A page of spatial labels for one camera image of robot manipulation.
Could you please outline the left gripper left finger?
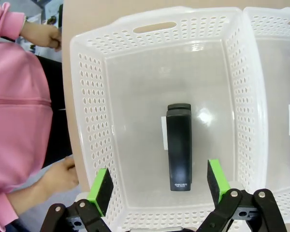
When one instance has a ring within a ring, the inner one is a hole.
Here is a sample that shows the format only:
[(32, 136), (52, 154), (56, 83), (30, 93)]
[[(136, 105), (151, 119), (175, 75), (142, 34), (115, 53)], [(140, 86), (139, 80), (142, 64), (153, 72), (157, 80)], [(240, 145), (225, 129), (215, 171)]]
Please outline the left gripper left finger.
[(109, 232), (104, 222), (114, 184), (107, 168), (98, 170), (88, 196), (69, 207), (61, 203), (51, 205), (43, 221), (43, 232)]

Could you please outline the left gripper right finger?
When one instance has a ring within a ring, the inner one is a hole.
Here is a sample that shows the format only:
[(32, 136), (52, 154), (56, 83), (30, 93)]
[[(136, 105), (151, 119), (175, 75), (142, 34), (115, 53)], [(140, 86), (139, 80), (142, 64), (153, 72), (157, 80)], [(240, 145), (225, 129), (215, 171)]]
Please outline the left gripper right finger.
[(215, 209), (199, 226), (199, 232), (227, 232), (234, 221), (245, 221), (252, 232), (287, 230), (273, 193), (258, 189), (253, 194), (231, 188), (218, 159), (207, 162), (207, 182)]

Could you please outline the person's left hand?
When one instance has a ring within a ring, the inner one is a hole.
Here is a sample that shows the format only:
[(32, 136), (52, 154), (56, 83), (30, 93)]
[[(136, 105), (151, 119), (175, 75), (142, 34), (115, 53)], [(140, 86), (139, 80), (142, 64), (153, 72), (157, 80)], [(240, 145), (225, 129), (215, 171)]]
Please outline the person's left hand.
[(20, 36), (36, 46), (61, 50), (61, 32), (55, 26), (26, 21)]

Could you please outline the person's right hand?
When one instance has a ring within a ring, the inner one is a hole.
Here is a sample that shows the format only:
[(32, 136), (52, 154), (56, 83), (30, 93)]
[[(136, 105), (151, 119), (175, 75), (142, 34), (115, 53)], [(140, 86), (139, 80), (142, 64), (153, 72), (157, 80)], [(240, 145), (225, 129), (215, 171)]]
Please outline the person's right hand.
[(78, 186), (79, 180), (73, 157), (53, 163), (41, 178), (41, 185), (48, 195), (65, 192)]

